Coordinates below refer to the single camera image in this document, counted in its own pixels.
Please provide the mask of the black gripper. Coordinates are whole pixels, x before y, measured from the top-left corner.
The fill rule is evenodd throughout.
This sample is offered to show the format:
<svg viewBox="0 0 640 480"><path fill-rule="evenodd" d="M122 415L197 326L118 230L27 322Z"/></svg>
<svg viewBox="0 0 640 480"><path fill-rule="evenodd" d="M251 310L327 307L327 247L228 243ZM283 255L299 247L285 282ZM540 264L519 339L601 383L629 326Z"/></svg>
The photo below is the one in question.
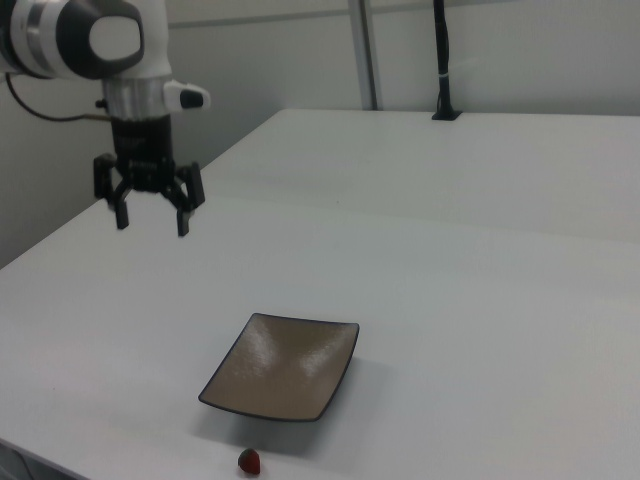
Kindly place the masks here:
<svg viewBox="0 0 640 480"><path fill-rule="evenodd" d="M129 226L126 197L131 189L162 193L175 207L179 237L189 233L189 220L205 202L198 163L175 170L171 136L171 117L126 121L112 119L116 158L103 154L93 160L94 196L107 202L115 214L118 230ZM121 180L113 185L112 173Z"/></svg>

